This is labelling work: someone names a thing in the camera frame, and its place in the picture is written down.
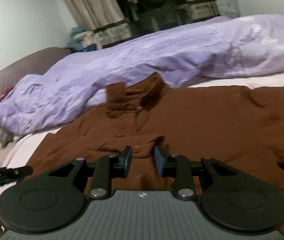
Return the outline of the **purple duvet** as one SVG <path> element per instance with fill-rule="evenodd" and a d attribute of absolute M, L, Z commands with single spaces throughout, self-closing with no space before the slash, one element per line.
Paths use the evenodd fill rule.
<path fill-rule="evenodd" d="M 66 124 L 105 102 L 107 85 L 131 86 L 155 72 L 172 88 L 284 72 L 284 16 L 220 16 L 68 55 L 15 85 L 0 103 L 0 127 L 26 135 Z"/>

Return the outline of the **pile of blue clothes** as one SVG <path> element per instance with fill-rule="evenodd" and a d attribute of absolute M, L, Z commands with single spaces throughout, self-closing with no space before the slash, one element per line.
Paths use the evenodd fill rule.
<path fill-rule="evenodd" d="M 71 29 L 66 47 L 75 52 L 90 52 L 102 49 L 97 35 L 93 31 L 87 31 L 80 27 Z"/>

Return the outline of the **red cloth by headboard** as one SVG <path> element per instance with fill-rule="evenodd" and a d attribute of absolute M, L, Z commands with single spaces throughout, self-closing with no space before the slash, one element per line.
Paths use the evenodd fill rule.
<path fill-rule="evenodd" d="M 0 96 L 0 103 L 7 97 L 7 95 L 14 89 L 14 87 L 10 87 L 6 89 L 3 94 Z"/>

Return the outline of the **mauve quilted headboard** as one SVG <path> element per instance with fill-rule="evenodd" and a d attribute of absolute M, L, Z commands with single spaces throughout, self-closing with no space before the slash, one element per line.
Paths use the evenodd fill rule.
<path fill-rule="evenodd" d="M 30 54 L 0 70 L 0 97 L 28 74 L 43 75 L 55 63 L 71 54 L 66 48 L 51 47 Z M 13 141 L 13 134 L 0 128 L 0 143 Z"/>

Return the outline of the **grey hanging bag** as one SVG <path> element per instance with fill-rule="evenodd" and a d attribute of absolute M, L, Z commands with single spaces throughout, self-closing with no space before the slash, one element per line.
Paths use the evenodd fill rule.
<path fill-rule="evenodd" d="M 241 16 L 238 0 L 216 0 L 221 16 L 238 18 Z"/>

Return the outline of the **left beige curtain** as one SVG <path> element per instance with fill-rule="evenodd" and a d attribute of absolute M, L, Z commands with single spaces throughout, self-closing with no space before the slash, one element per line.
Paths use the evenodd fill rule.
<path fill-rule="evenodd" d="M 116 0 L 64 0 L 79 27 L 92 31 L 102 48 L 133 38 Z"/>

